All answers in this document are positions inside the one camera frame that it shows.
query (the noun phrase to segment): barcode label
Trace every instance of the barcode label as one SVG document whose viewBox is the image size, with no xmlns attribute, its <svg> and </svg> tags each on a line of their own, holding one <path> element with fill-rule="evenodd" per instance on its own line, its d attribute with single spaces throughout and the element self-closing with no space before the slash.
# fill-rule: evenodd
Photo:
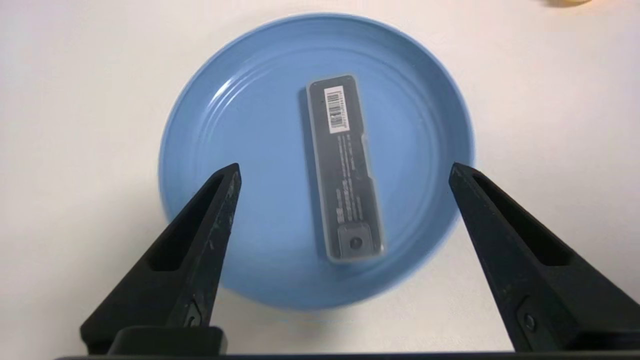
<svg viewBox="0 0 640 360">
<path fill-rule="evenodd" d="M 329 133 L 349 131 L 349 116 L 344 104 L 344 87 L 341 85 L 325 89 L 324 102 L 329 120 Z"/>
</svg>

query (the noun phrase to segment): barcode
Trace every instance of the barcode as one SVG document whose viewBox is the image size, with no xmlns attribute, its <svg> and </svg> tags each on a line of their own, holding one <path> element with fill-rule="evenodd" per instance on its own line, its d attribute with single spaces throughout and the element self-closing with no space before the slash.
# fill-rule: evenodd
<svg viewBox="0 0 640 360">
<path fill-rule="evenodd" d="M 344 102 L 344 87 L 336 86 L 324 90 L 326 113 L 329 120 L 329 133 L 349 131 L 349 116 Z"/>
</svg>

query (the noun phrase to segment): rectangular case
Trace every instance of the rectangular case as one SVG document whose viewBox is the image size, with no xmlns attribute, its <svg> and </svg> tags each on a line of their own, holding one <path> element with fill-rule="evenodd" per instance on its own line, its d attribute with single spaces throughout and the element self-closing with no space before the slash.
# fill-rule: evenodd
<svg viewBox="0 0 640 360">
<path fill-rule="evenodd" d="M 314 81 L 307 97 L 327 255 L 336 262 L 379 256 L 384 231 L 356 80 Z"/>
</svg>

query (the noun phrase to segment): screw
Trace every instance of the screw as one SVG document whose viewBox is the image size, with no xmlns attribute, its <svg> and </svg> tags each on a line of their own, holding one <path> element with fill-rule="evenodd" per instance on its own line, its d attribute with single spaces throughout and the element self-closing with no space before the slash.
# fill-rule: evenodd
<svg viewBox="0 0 640 360">
<path fill-rule="evenodd" d="M 536 331 L 536 319 L 534 319 L 533 316 L 529 314 L 524 314 L 524 325 L 527 327 L 529 331 L 531 332 Z"/>
</svg>

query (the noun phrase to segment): white tabletop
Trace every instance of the white tabletop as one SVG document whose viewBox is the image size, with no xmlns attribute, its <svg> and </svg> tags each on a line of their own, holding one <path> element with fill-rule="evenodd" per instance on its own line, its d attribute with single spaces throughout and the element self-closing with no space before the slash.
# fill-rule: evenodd
<svg viewBox="0 0 640 360">
<path fill-rule="evenodd" d="M 83 354 L 78 327 L 166 225 L 169 111 L 221 46 L 287 15 L 393 25 L 447 67 L 477 167 L 640 300 L 640 1 L 0 2 L 0 357 Z M 362 304 L 288 313 L 222 290 L 230 353 L 509 350 L 461 222 Z"/>
</svg>

